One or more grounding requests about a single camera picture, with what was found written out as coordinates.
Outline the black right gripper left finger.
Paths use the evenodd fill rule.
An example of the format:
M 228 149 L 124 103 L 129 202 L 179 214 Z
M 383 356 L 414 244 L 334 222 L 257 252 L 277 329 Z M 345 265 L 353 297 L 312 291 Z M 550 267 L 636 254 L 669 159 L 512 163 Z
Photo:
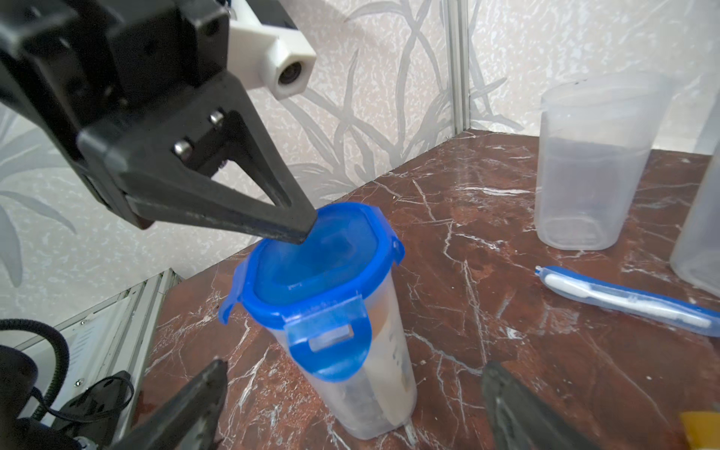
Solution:
M 228 389 L 228 364 L 216 359 L 174 397 L 135 427 L 114 449 L 217 449 Z

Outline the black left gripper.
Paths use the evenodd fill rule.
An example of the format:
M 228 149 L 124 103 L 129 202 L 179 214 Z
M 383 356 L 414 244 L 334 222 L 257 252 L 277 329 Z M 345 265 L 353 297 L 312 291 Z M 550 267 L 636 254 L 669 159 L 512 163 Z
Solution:
M 225 71 L 229 24 L 215 1 L 5 1 L 1 101 L 140 229 L 300 244 L 317 213 Z

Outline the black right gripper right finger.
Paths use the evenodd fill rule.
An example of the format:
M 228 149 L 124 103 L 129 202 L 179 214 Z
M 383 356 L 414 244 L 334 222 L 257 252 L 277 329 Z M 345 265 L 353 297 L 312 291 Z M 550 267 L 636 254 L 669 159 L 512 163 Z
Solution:
M 596 449 L 500 363 L 485 365 L 482 393 L 498 449 Z

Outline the clear container blue lid front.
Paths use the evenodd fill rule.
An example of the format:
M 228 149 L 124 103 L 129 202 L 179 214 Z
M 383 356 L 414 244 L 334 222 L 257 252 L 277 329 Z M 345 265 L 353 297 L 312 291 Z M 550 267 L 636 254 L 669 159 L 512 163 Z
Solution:
M 360 440 L 404 426 L 417 401 L 392 270 L 403 243 L 382 211 L 320 209 L 307 240 L 262 240 L 219 308 L 242 306 L 294 360 L 339 423 Z

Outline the clear container blue lid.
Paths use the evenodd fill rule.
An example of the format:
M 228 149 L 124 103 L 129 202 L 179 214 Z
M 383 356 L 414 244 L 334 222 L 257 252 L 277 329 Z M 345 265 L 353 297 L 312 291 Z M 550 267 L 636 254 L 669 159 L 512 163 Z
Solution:
M 534 226 L 543 243 L 601 251 L 618 241 L 676 86 L 628 72 L 541 97 Z
M 714 103 L 696 145 L 712 158 L 669 260 L 675 274 L 714 296 L 719 294 L 719 103 Z
M 242 306 L 294 360 L 339 423 L 360 440 L 404 426 L 417 401 L 392 270 L 403 243 L 382 211 L 320 209 L 307 240 L 262 240 L 219 308 Z

